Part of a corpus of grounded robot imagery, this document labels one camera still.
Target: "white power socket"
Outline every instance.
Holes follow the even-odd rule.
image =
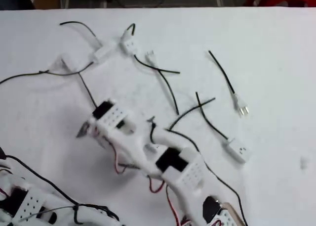
[[[126,54],[136,55],[139,49],[138,43],[134,36],[126,32],[123,34],[120,44]]]
[[[240,163],[245,163],[250,159],[251,150],[245,147],[238,139],[233,138],[226,145],[227,151]]]

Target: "white plug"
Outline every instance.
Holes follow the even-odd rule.
[[[126,30],[120,40],[121,47],[128,55],[137,55],[138,43],[134,36],[130,34],[130,31]]]
[[[240,163],[245,163],[250,159],[251,150],[236,138],[228,141],[226,149]]]
[[[242,116],[249,113],[247,104],[236,93],[233,94],[233,101],[235,109],[238,110]]]
[[[153,50],[146,52],[145,58],[150,65],[158,68],[158,63],[157,63],[156,56]]]

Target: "white cloth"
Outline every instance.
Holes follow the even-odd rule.
[[[315,13],[314,8],[280,7],[1,11],[0,80],[46,70],[63,52],[78,66],[86,64],[96,46],[93,37],[80,25],[61,27],[60,22],[84,22],[103,42],[118,41],[134,22],[142,50],[153,49],[161,68],[181,71],[166,75],[180,112],[196,105],[195,91],[202,100],[215,96],[206,115],[226,135],[238,136],[253,149],[242,168],[198,111],[175,127],[197,142],[212,169],[240,193],[249,225],[312,224]],[[247,102],[247,117],[233,110],[208,49]],[[161,126],[176,118],[160,79],[120,51],[82,75],[97,103],[113,97],[144,118],[155,115]],[[78,77],[43,74],[10,80],[0,86],[0,103],[0,145],[6,154],[21,158],[77,200],[108,205],[129,226],[175,224],[164,192],[150,194],[148,180],[136,171],[117,176],[112,152],[92,139],[75,139],[93,110]],[[309,159],[304,169],[302,157]],[[45,185],[14,166],[28,180]],[[235,195],[223,190],[239,212]]]

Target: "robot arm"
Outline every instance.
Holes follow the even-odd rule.
[[[1,170],[0,226],[70,226],[74,222],[96,226],[121,225],[97,207],[74,205]]]
[[[111,101],[103,102],[84,123],[78,136],[85,134],[111,142],[147,175],[164,180],[195,226],[212,225],[219,219],[220,204],[211,196],[222,195],[216,177],[200,153],[175,134],[156,127],[157,144],[152,143],[149,123]]]

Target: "black cable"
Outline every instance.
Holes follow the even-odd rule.
[[[153,67],[153,66],[151,66],[151,65],[148,65],[148,64],[143,63],[142,61],[140,61],[140,60],[137,58],[136,55],[134,55],[134,57],[135,57],[135,59],[136,59],[139,63],[141,63],[142,65],[144,65],[144,66],[146,66],[146,67],[149,67],[149,68],[152,68],[152,69],[157,70],[158,73],[160,74],[160,76],[162,76],[163,80],[166,82],[166,84],[167,84],[167,86],[168,86],[168,88],[169,88],[169,91],[170,91],[170,93],[171,93],[171,96],[172,96],[172,99],[173,99],[173,102],[174,102],[174,106],[175,106],[175,109],[176,109],[176,113],[177,113],[177,115],[179,115],[179,109],[178,109],[177,100],[176,100],[176,98],[175,98],[175,96],[174,96],[174,94],[173,94],[172,88],[171,88],[171,86],[170,86],[168,80],[167,80],[167,79],[165,78],[165,76],[162,74],[162,71],[163,71],[163,72],[168,72],[168,73],[174,73],[174,74],[180,74],[180,72],[178,72],[178,71],[164,70],[164,69],[158,69],[158,68],[155,68],[155,67]]]
[[[56,75],[56,76],[70,76],[70,75],[75,75],[75,74],[79,74],[80,72],[86,70],[87,68],[89,68],[91,65],[93,64],[93,62],[90,62],[87,66],[85,66],[83,69],[77,71],[77,72],[74,72],[74,73],[69,73],[69,74],[56,74],[56,73],[51,73],[49,70],[46,70],[46,71],[38,71],[37,73],[28,73],[28,74],[18,74],[18,75],[14,75],[14,76],[11,76],[9,78],[6,78],[2,81],[0,81],[0,85],[5,83],[6,81],[9,81],[11,79],[14,79],[14,78],[18,78],[18,77],[24,77],[24,76],[36,76],[36,75],[40,75],[40,74],[51,74],[51,75]]]
[[[92,64],[93,64],[93,62],[90,62],[90,63],[88,63],[83,69],[81,69],[81,70],[79,70],[79,71],[76,71],[76,72],[73,72],[73,73],[69,73],[69,74],[51,73],[49,70],[48,70],[48,71],[45,71],[45,72],[42,72],[42,71],[40,71],[40,72],[41,72],[41,73],[46,73],[46,74],[52,74],[52,75],[56,75],[56,76],[71,76],[71,75],[75,75],[75,74],[79,74],[79,73],[83,72],[84,70],[86,70],[87,68],[89,68]]]
[[[90,31],[90,33],[91,33],[95,38],[97,38],[97,36],[95,35],[95,33],[94,33],[87,25],[85,25],[85,24],[82,23],[82,22],[78,22],[78,21],[68,21],[68,22],[62,22],[62,23],[60,23],[59,25],[62,26],[62,25],[65,25],[65,24],[70,24],[70,23],[76,23],[76,24],[81,24],[81,25],[85,26],[86,29],[88,29],[88,30]]]
[[[35,172],[33,169],[31,169],[28,165],[26,165],[24,162],[22,162],[20,159],[18,159],[17,157],[11,156],[11,155],[6,155],[6,158],[10,158],[13,159],[15,161],[17,161],[19,164],[21,164],[24,168],[26,168],[28,171],[30,171],[31,173],[33,173],[36,177],[38,177],[39,179],[43,180],[44,182],[50,184],[56,191],[58,191],[65,199],[67,199],[68,201],[70,201],[71,203],[73,203],[75,206],[76,205],[80,205],[80,206],[86,206],[86,207],[90,207],[90,208],[95,208],[98,210],[103,210],[105,211],[109,217],[115,218],[119,221],[119,217],[112,212],[111,210],[109,210],[108,207],[106,206],[101,206],[101,205],[94,205],[94,204],[79,204],[77,201],[75,201],[74,199],[72,199],[71,197],[69,197],[65,192],[63,192],[58,186],[56,186],[54,183],[52,183],[50,180],[42,177],[40,174],[38,174],[37,172]]]
[[[153,133],[154,133],[155,128],[156,128],[156,124],[154,122],[152,122],[152,130],[150,131],[150,141],[153,144],[155,144],[155,142],[153,140]]]
[[[217,64],[217,66],[220,68],[220,70],[222,71],[223,75],[225,76],[226,82],[228,83],[229,88],[231,89],[232,93],[235,94],[235,90],[233,88],[233,85],[231,84],[231,81],[229,81],[229,78],[227,76],[227,74],[225,73],[223,67],[221,66],[221,64],[217,61],[217,59],[215,58],[215,56],[213,55],[213,53],[209,50],[208,53],[212,56],[212,58],[214,59],[215,63]]]
[[[40,75],[40,74],[46,74],[46,73],[48,73],[48,72],[49,72],[49,70],[46,70],[46,71],[39,71],[38,73],[29,73],[29,74],[18,74],[18,75],[14,75],[14,76],[11,76],[11,77],[9,77],[9,78],[6,78],[6,79],[2,80],[2,81],[0,82],[0,85],[3,84],[3,83],[5,83],[6,81],[9,81],[9,80],[11,80],[11,79],[14,79],[14,78],[24,77],[24,76],[36,76],[36,75]]]
[[[214,101],[215,99],[216,99],[216,98],[214,97],[214,98],[212,98],[212,99],[210,99],[210,100],[208,100],[208,101],[205,101],[205,102],[203,102],[203,103],[201,104],[201,106],[204,106],[204,105],[210,103],[211,101]],[[169,130],[172,130],[173,127],[174,127],[184,116],[186,116],[186,115],[189,114],[191,111],[194,111],[195,109],[198,109],[198,108],[199,108],[199,105],[197,105],[197,106],[195,106],[195,107],[192,107],[191,109],[189,109],[189,110],[187,110],[186,112],[184,112],[183,114],[181,114],[181,116],[179,116],[179,117],[171,124],[171,126],[169,127]]]
[[[179,115],[179,109],[178,109],[178,104],[177,104],[177,100],[176,100],[176,97],[174,96],[173,94],[173,91],[172,91],[172,88],[168,82],[168,80],[165,78],[165,76],[162,74],[162,72],[160,70],[158,70],[160,76],[162,76],[162,78],[164,79],[164,81],[166,82],[168,88],[169,88],[169,91],[171,93],[171,96],[172,96],[172,99],[173,99],[173,102],[174,102],[174,107],[176,108],[176,113],[177,115]]]
[[[199,150],[197,144],[196,144],[191,138],[189,138],[188,136],[186,136],[186,135],[184,135],[184,134],[182,134],[182,133],[176,132],[176,131],[172,131],[172,130],[167,130],[167,131],[172,132],[172,133],[174,133],[174,134],[177,134],[177,135],[180,135],[180,136],[184,137],[185,139],[187,139],[188,141],[190,141],[190,142],[194,145],[194,147],[195,147],[195,149],[197,150],[197,152],[200,153],[200,150]],[[228,185],[228,184],[227,184],[226,182],[224,182],[216,173],[214,173],[213,170],[209,167],[209,165],[208,165],[205,161],[204,161],[204,163],[205,163],[207,169],[217,178],[217,180],[219,180],[222,184],[224,184],[228,189],[230,189],[230,190],[237,196],[237,198],[238,198],[238,203],[239,203],[239,207],[240,207],[240,211],[241,211],[241,215],[242,215],[242,219],[243,219],[245,225],[248,226],[247,220],[246,220],[245,215],[244,215],[244,212],[243,212],[243,208],[242,208],[242,204],[241,204],[241,198],[240,198],[239,194],[237,193],[237,191],[235,191],[230,185]]]
[[[199,97],[198,97],[198,93],[196,92],[196,96],[197,96],[197,102],[198,102],[198,105],[199,105],[199,109],[201,111],[201,114],[204,118],[204,120],[208,123],[208,125],[213,129],[215,130],[217,133],[219,133],[224,139],[228,140],[228,137],[226,135],[224,135],[222,132],[220,132],[209,120],[208,118],[206,117],[204,111],[203,111],[203,107],[201,106],[201,102],[199,100]]]
[[[177,131],[173,131],[173,130],[170,130],[170,129],[166,129],[166,131],[169,131],[169,132],[174,133],[176,135],[182,136],[183,138],[186,138],[188,141],[190,141],[194,145],[194,148],[196,148],[197,152],[200,153],[197,144],[191,138],[189,138],[188,136],[184,135],[183,133],[180,133],[180,132],[177,132]]]
[[[136,55],[134,55],[134,57],[135,57],[135,59],[137,60],[138,63],[140,63],[140,64],[142,64],[142,65],[144,65],[144,66],[146,66],[146,67],[148,67],[148,68],[151,68],[151,69],[154,69],[154,70],[157,70],[157,71],[166,72],[166,73],[180,74],[179,71],[172,71],[172,70],[166,70],[166,69],[159,69],[159,68],[156,68],[156,67],[151,66],[151,65],[149,65],[149,64],[145,64],[145,63],[143,63],[142,61],[140,61],[140,60],[137,58]]]
[[[92,96],[92,94],[91,94],[89,88],[88,88],[87,85],[85,84],[85,81],[83,80],[82,75],[81,75],[80,73],[78,73],[78,75],[79,75],[79,77],[81,78],[82,83],[83,83],[85,89],[87,90],[87,92],[88,92],[88,94],[89,94],[89,96],[90,96],[90,98],[91,98],[91,101],[92,101],[94,107],[97,108],[98,106],[97,106],[97,104],[95,103],[95,100],[93,99],[93,96]]]
[[[35,172],[33,169],[31,169],[28,165],[26,165],[25,163],[23,163],[20,159],[11,156],[11,155],[6,155],[6,158],[11,158],[15,161],[17,161],[19,164],[21,164],[24,168],[26,168],[27,170],[29,170],[31,173],[33,173],[35,176],[37,176],[39,179],[47,182],[48,184],[50,184],[56,191],[58,191],[62,196],[64,196],[68,201],[70,201],[71,203],[73,203],[74,205],[77,205],[78,202],[75,201],[74,199],[72,199],[71,197],[69,197],[66,193],[64,193],[61,189],[58,188],[58,186],[56,186],[54,183],[52,183],[50,180],[42,177],[40,174],[38,174],[37,172]]]
[[[133,36],[134,33],[135,33],[136,24],[135,24],[135,23],[132,23],[126,30],[128,31],[131,27],[133,28],[133,29],[132,29],[132,36]]]
[[[10,174],[13,174],[10,170],[8,170],[8,169],[0,169],[0,172],[2,172],[2,171],[5,171],[5,172],[7,172],[7,173],[10,173]]]

